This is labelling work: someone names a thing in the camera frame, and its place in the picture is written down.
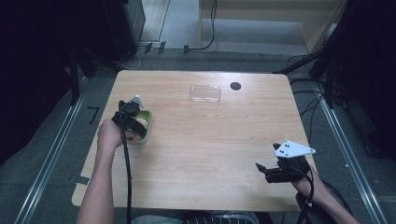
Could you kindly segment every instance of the black round hole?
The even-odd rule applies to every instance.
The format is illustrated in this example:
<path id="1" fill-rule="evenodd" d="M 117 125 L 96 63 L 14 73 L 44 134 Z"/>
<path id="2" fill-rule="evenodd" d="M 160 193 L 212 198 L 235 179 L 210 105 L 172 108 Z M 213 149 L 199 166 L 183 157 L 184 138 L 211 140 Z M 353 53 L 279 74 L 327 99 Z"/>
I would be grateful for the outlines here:
<path id="1" fill-rule="evenodd" d="M 241 84 L 239 84 L 239 82 L 233 82 L 230 85 L 231 89 L 235 90 L 235 91 L 239 91 L 241 90 Z"/>

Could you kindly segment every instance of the green object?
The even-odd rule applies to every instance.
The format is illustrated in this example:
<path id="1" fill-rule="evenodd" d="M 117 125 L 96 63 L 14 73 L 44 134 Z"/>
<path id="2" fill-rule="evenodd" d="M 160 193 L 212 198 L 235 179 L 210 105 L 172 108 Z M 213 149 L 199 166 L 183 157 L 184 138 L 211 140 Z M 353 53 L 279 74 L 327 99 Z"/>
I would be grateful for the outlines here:
<path id="1" fill-rule="evenodd" d="M 136 116 L 136 119 L 145 119 L 148 122 L 148 127 L 147 127 L 148 132 L 146 136 L 136 142 L 137 144 L 142 144 L 147 142 L 147 140 L 149 139 L 149 131 L 151 130 L 151 123 L 152 123 L 152 113 L 149 110 L 141 109 L 140 113 Z"/>

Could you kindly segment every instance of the human arm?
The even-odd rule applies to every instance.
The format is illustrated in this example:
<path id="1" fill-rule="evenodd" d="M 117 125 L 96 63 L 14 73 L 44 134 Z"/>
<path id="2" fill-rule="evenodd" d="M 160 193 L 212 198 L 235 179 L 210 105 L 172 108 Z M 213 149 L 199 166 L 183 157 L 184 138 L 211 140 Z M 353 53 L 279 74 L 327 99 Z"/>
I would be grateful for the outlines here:
<path id="1" fill-rule="evenodd" d="M 314 180 L 314 196 L 312 202 L 323 208 L 336 223 L 359 223 L 348 211 L 327 191 L 326 186 L 318 176 L 317 171 L 312 165 L 310 165 L 311 171 L 308 172 L 308 176 L 313 176 Z M 299 192 L 305 197 L 309 195 L 311 186 L 305 178 L 291 183 Z"/>
<path id="2" fill-rule="evenodd" d="M 137 137 L 126 132 L 127 138 Z M 111 167 L 116 148 L 122 144 L 120 128 L 109 119 L 99 126 L 97 152 L 92 177 L 79 209 L 77 223 L 113 223 L 113 189 Z"/>

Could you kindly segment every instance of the floor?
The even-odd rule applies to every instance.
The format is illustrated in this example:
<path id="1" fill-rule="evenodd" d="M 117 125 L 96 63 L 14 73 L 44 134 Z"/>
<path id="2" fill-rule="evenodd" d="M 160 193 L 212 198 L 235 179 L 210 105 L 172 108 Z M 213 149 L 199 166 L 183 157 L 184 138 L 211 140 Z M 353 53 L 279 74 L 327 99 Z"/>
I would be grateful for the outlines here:
<path id="1" fill-rule="evenodd" d="M 184 46 L 199 48 L 198 4 L 199 1 L 195 0 L 144 0 L 143 5 L 149 13 L 141 42 L 154 42 L 157 46 L 160 42 L 166 42 L 165 47 L 169 49 L 183 49 Z M 157 12 L 158 16 L 152 15 L 152 11 Z M 216 19 L 214 24 L 215 29 L 212 30 L 211 20 L 203 20 L 202 47 L 206 47 L 215 35 L 215 42 L 207 51 L 282 55 L 307 53 L 295 22 Z"/>

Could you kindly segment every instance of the transparent container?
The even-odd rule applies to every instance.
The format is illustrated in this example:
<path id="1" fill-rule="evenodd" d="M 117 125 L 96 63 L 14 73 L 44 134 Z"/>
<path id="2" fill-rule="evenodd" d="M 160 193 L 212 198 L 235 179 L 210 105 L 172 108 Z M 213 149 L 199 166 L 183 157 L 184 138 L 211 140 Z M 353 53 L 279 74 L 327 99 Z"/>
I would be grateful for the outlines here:
<path id="1" fill-rule="evenodd" d="M 219 105 L 220 87 L 212 85 L 191 86 L 190 102 L 194 105 Z"/>

